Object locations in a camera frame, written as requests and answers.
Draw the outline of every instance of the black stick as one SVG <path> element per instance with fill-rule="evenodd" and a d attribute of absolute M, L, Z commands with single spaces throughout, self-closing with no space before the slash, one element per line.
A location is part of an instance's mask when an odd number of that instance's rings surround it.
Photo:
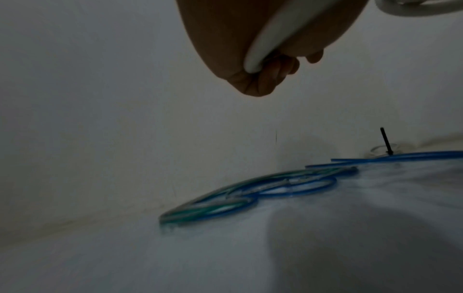
<path fill-rule="evenodd" d="M 381 134 L 382 134 L 382 138 L 384 139 L 384 142 L 386 143 L 387 154 L 393 155 L 394 152 L 391 149 L 391 145 L 389 144 L 389 140 L 387 139 L 386 132 L 384 131 L 384 127 L 381 127 Z"/>

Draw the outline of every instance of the skin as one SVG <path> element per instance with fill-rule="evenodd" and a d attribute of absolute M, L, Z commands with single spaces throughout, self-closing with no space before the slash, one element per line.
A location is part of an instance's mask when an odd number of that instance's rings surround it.
<path fill-rule="evenodd" d="M 177 0 L 188 36 L 196 51 L 219 78 L 241 93 L 262 97 L 287 75 L 298 71 L 296 57 L 317 63 L 362 12 L 368 0 L 341 0 L 279 46 L 261 72 L 247 73 L 248 48 L 268 19 L 286 0 Z"/>

